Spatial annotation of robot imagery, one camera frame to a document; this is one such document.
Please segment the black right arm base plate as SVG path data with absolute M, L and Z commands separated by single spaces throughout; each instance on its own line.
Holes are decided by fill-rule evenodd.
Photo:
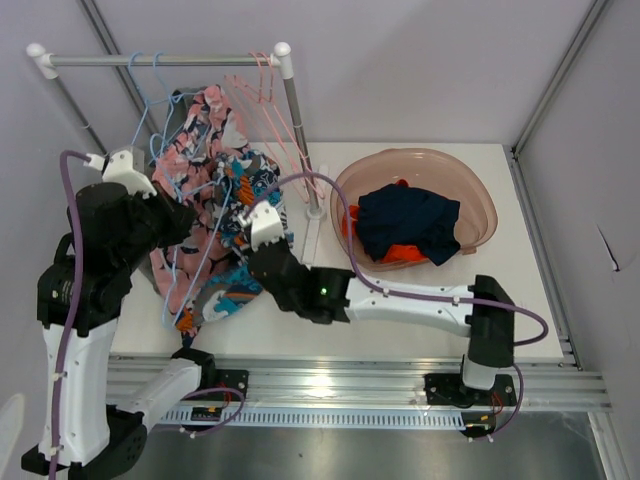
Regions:
M 431 406 L 450 406 L 459 409 L 471 407 L 514 407 L 517 404 L 513 379 L 498 374 L 489 390 L 466 387 L 461 375 L 429 373 L 423 376 L 426 402 Z

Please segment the navy blue shorts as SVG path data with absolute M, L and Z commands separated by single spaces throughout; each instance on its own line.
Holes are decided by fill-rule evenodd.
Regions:
M 381 260 L 391 245 L 400 244 L 416 245 L 437 266 L 446 263 L 461 249 L 455 237 L 460 202 L 394 184 L 358 199 L 354 237 L 373 261 Z

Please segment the pink whale print shorts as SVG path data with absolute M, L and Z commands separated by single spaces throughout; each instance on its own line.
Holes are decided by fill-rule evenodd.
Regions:
M 169 300 L 176 287 L 176 255 L 192 236 L 196 221 L 203 217 L 201 209 L 193 204 L 192 195 L 200 185 L 212 184 L 208 177 L 216 170 L 214 162 L 217 155 L 241 155 L 249 149 L 242 119 L 235 115 L 220 86 L 209 86 L 193 99 L 186 121 L 157 159 L 152 175 L 152 180 L 173 199 L 194 207 L 197 212 L 191 233 L 185 240 L 176 246 L 158 248 L 150 254 L 154 279 L 168 311 Z

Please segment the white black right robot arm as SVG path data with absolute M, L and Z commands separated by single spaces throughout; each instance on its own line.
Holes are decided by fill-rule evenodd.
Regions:
M 284 239 L 251 248 L 248 271 L 284 312 L 316 324 L 389 321 L 435 328 L 468 340 L 458 395 L 489 396 L 498 371 L 514 363 L 513 302 L 491 276 L 471 285 L 427 287 L 358 277 L 347 269 L 308 267 Z

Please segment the grey shorts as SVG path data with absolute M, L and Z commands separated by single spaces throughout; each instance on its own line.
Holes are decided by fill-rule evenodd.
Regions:
M 184 122 L 186 121 L 188 111 L 194 102 L 193 97 L 197 95 L 201 90 L 202 87 L 182 87 L 172 92 L 172 105 L 167 107 L 165 117 L 169 136 L 174 135 L 176 131 L 179 131 L 182 128 Z M 153 163 L 149 163 L 149 161 L 152 160 L 151 147 L 147 145 L 143 148 L 143 151 L 145 153 L 146 162 L 144 167 L 144 174 L 147 178 L 151 178 L 155 170 L 155 165 Z M 154 279 L 152 263 L 149 257 L 145 258 L 142 261 L 139 266 L 139 270 L 142 275 L 150 282 L 153 291 L 157 295 L 159 295 L 160 291 Z

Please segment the light blue hanger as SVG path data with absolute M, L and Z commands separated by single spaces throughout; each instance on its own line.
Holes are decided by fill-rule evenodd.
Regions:
M 195 298 L 205 283 L 235 259 L 221 238 L 222 220 L 234 199 L 231 164 L 247 150 L 242 121 L 223 87 L 176 90 L 161 139 L 150 141 L 152 179 L 181 206 L 194 209 L 189 233 L 176 246 L 150 254 L 156 288 L 164 298 L 163 320 L 189 344 L 199 333 Z
M 138 57 L 142 56 L 143 53 L 138 51 L 133 53 L 127 62 L 126 65 L 126 71 L 130 74 L 131 79 L 133 80 L 133 84 L 135 87 L 136 92 L 141 96 L 141 100 L 142 100 L 142 105 L 143 105 L 143 110 L 142 113 L 140 115 L 140 119 L 138 122 L 138 125 L 136 127 L 135 133 L 133 135 L 133 138 L 131 140 L 131 144 L 135 145 L 140 134 L 142 131 L 142 127 L 146 125 L 147 121 L 150 121 L 152 119 L 151 117 L 151 108 L 156 106 L 156 105 L 162 105 L 162 104 L 167 104 L 169 107 L 169 116 L 172 116 L 173 112 L 174 112 L 174 101 L 172 100 L 172 94 L 169 91 L 169 87 L 168 84 L 165 82 L 164 78 L 162 77 L 162 75 L 159 72 L 158 69 L 158 65 L 159 65 L 159 59 L 161 56 L 164 55 L 163 51 L 158 51 L 156 52 L 153 56 L 152 56 L 152 62 L 151 62 L 151 67 L 153 70 L 153 74 L 155 79 L 160 83 L 160 85 L 163 87 L 164 93 L 165 93 L 165 97 L 159 100 L 151 100 L 146 93 L 144 92 L 144 90 L 142 89 L 140 83 L 138 82 L 138 80 L 136 79 L 134 73 L 133 73 L 133 67 L 135 64 L 135 61 Z M 149 137 L 149 147 L 150 150 L 152 152 L 153 155 L 159 155 L 160 153 L 162 153 L 168 146 L 169 146 L 169 137 L 167 135 L 167 130 L 168 130 L 168 124 L 169 121 L 166 120 L 164 126 L 162 127 L 162 129 L 151 129 L 151 134 Z

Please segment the orange blue patterned shorts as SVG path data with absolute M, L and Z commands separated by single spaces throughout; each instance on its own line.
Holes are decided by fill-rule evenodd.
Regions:
M 249 241 L 238 218 L 280 177 L 277 164 L 257 150 L 216 156 L 210 186 L 192 195 L 203 217 L 176 255 L 176 287 L 169 311 L 182 346 L 191 347 L 200 329 L 225 319 L 254 300 L 262 287 L 246 265 Z

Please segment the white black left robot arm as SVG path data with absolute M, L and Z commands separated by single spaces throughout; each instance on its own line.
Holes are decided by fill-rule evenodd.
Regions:
M 127 399 L 106 400 L 111 345 L 131 276 L 153 250 L 186 239 L 196 217 L 166 193 L 131 194 L 118 183 L 72 193 L 71 231 L 37 284 L 49 406 L 40 443 L 21 458 L 23 470 L 112 479 L 134 466 L 148 433 L 176 403 L 215 392 L 213 356 L 182 348 Z

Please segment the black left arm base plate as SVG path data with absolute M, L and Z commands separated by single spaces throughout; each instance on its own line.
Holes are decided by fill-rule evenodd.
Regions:
M 208 388 L 229 388 L 240 391 L 243 395 L 247 394 L 249 386 L 249 371 L 241 369 L 219 369 L 216 377 Z M 213 402 L 232 402 L 238 401 L 238 396 L 232 392 L 214 392 L 205 393 L 199 396 L 199 399 Z

